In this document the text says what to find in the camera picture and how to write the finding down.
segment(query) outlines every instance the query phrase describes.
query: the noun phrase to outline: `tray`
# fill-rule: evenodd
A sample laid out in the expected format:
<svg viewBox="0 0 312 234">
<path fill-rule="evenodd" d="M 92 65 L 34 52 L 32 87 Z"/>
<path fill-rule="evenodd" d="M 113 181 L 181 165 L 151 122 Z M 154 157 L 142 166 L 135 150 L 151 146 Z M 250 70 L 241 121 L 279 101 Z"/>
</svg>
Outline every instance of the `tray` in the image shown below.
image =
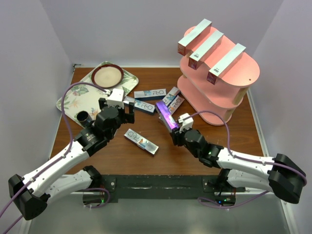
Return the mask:
<svg viewBox="0 0 312 234">
<path fill-rule="evenodd" d="M 105 64 L 112 63 L 105 61 L 99 64 L 97 67 L 103 66 Z M 92 83 L 91 74 L 97 67 L 95 67 L 91 72 L 89 72 L 81 81 Z M 110 88 L 109 90 L 122 89 L 125 92 L 125 94 L 128 95 L 138 84 L 138 78 L 124 69 L 123 72 L 124 76 L 121 82 L 118 85 Z M 92 117 L 92 119 L 95 119 L 98 112 L 100 111 L 98 106 L 98 99 L 105 97 L 107 97 L 107 95 L 95 87 L 88 86 L 85 84 L 77 85 L 73 87 L 70 91 L 68 91 L 65 97 L 64 103 L 65 114 L 79 125 L 80 123 L 77 121 L 77 113 L 79 113 L 80 111 L 87 111 Z M 59 110 L 61 110 L 60 105 L 61 98 L 57 101 L 57 108 Z"/>
</svg>

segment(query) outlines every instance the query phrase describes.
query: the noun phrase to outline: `white wall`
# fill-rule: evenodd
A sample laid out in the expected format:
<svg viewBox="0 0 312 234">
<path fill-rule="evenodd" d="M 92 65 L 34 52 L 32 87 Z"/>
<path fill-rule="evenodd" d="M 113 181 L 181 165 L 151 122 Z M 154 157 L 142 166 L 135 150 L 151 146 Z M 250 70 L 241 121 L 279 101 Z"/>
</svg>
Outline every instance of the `white wall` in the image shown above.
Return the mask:
<svg viewBox="0 0 312 234">
<path fill-rule="evenodd" d="M 284 0 L 253 56 L 261 75 L 252 96 L 268 150 L 288 155 L 307 173 L 308 185 L 293 205 L 302 234 L 312 233 L 311 10 L 311 0 Z"/>
<path fill-rule="evenodd" d="M 2 1 L 0 32 L 2 209 L 9 201 L 9 177 L 48 159 L 60 116 L 55 104 L 70 81 L 71 63 L 39 0 Z M 0 233 L 18 216 L 12 204 L 0 219 Z"/>
<path fill-rule="evenodd" d="M 73 63 L 178 65 L 177 42 L 203 18 L 252 55 L 282 0 L 41 0 Z"/>
</svg>

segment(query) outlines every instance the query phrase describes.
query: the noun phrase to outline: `pink shelf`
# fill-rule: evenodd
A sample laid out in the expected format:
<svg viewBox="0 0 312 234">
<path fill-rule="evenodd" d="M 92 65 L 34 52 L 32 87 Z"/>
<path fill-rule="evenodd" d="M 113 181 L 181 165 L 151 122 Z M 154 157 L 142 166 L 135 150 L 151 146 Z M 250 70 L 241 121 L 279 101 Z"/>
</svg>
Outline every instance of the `pink shelf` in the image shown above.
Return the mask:
<svg viewBox="0 0 312 234">
<path fill-rule="evenodd" d="M 193 28 L 194 27 L 188 29 L 184 35 L 188 34 Z M 210 33 L 195 46 L 193 51 L 195 51 L 215 30 L 217 29 L 211 27 Z M 230 39 L 228 39 L 226 36 L 223 36 L 221 44 L 205 60 L 205 64 L 209 68 L 212 68 L 234 46 L 235 44 Z M 228 83 L 229 85 L 239 86 L 240 88 L 245 88 L 255 83 L 259 75 L 260 75 L 260 69 L 256 61 L 252 57 L 247 55 L 246 53 L 243 53 L 241 59 L 231 68 L 231 70 L 229 70 L 224 75 L 222 80 Z"/>
<path fill-rule="evenodd" d="M 216 112 L 223 118 L 227 118 L 226 122 L 231 119 L 232 115 L 226 117 L 229 110 L 217 107 L 209 102 L 187 78 L 181 76 L 177 82 L 177 86 L 183 96 L 188 100 L 188 102 L 196 111 L 209 110 Z M 213 114 L 202 113 L 200 116 L 211 125 L 223 125 L 223 122 Z"/>
<path fill-rule="evenodd" d="M 233 87 L 218 80 L 215 85 L 209 83 L 206 80 L 208 67 L 206 64 L 202 64 L 197 70 L 188 66 L 189 59 L 183 57 L 180 61 L 180 69 L 182 73 L 192 82 L 192 84 L 203 94 L 208 101 L 212 102 L 214 105 L 225 108 L 232 109 L 236 108 L 243 99 L 237 104 L 233 104 L 233 100 L 240 90 L 239 87 Z"/>
</svg>

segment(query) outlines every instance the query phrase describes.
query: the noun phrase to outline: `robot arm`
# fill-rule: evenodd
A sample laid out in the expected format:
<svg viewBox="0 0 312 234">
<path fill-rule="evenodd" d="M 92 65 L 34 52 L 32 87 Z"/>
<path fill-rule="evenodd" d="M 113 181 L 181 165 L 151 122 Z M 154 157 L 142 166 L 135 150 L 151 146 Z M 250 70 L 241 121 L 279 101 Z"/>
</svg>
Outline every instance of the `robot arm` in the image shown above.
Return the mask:
<svg viewBox="0 0 312 234">
<path fill-rule="evenodd" d="M 75 137 L 67 155 L 64 153 L 70 145 L 34 171 L 23 177 L 14 175 L 9 179 L 10 197 L 13 197 L 26 183 L 32 182 L 14 200 L 26 220 L 37 217 L 48 203 L 66 194 L 95 184 L 99 185 L 100 174 L 93 167 L 85 167 L 67 178 L 60 177 L 105 147 L 114 138 L 121 124 L 134 123 L 134 103 L 129 103 L 129 113 L 125 113 L 123 98 L 124 91 L 114 89 L 107 99 L 99 99 L 101 112 L 97 114 L 94 121 L 83 123 L 85 128 Z M 38 172 L 47 167 L 49 168 L 33 179 Z"/>
<path fill-rule="evenodd" d="M 286 155 L 277 154 L 273 158 L 234 151 L 230 154 L 227 148 L 207 142 L 198 130 L 192 129 L 193 119 L 185 120 L 189 117 L 188 114 L 181 115 L 178 122 L 175 122 L 162 101 L 156 103 L 156 110 L 170 132 L 174 145 L 185 146 L 205 166 L 222 169 L 215 186 L 265 189 L 284 201 L 294 204 L 299 202 L 305 185 L 303 178 L 283 167 L 271 165 L 271 163 L 282 164 L 305 176 L 305 173 Z M 252 162 L 255 159 L 262 163 Z"/>
</svg>

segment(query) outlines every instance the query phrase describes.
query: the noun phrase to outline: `wooden table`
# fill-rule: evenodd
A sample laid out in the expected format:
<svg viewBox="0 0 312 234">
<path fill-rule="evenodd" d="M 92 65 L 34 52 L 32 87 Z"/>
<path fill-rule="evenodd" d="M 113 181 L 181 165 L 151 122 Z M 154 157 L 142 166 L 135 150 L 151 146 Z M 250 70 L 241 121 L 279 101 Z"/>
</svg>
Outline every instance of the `wooden table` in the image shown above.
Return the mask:
<svg viewBox="0 0 312 234">
<path fill-rule="evenodd" d="M 77 68 L 73 81 L 80 81 L 92 68 Z M 179 68 L 126 68 L 127 71 L 139 78 L 139 84 L 134 89 L 150 90 L 166 88 L 167 92 L 176 86 L 178 78 L 182 75 Z M 194 109 L 184 101 L 174 113 L 174 118 L 184 113 L 192 114 Z M 102 150 L 89 159 L 72 168 L 68 173 L 74 174 L 84 166 L 93 165 L 101 174 L 120 175 L 217 175 L 219 169 L 208 168 L 194 158 L 184 147 L 174 146 L 167 129 L 158 122 L 158 114 L 150 116 L 140 111 L 135 111 L 135 124 L 123 124 L 115 138 Z M 81 127 L 69 119 L 74 135 L 78 134 Z M 231 149 L 242 153 L 262 156 L 262 150 L 253 115 L 247 96 L 235 110 L 229 121 L 231 131 Z M 159 146 L 155 157 L 138 148 L 124 138 L 129 129 L 140 133 L 142 136 Z M 227 134 L 224 126 L 211 126 L 204 122 L 200 116 L 194 117 L 194 129 L 198 129 L 207 141 L 225 146 Z M 56 155 L 69 142 L 69 134 L 62 119 L 58 134 L 52 150 Z"/>
</svg>

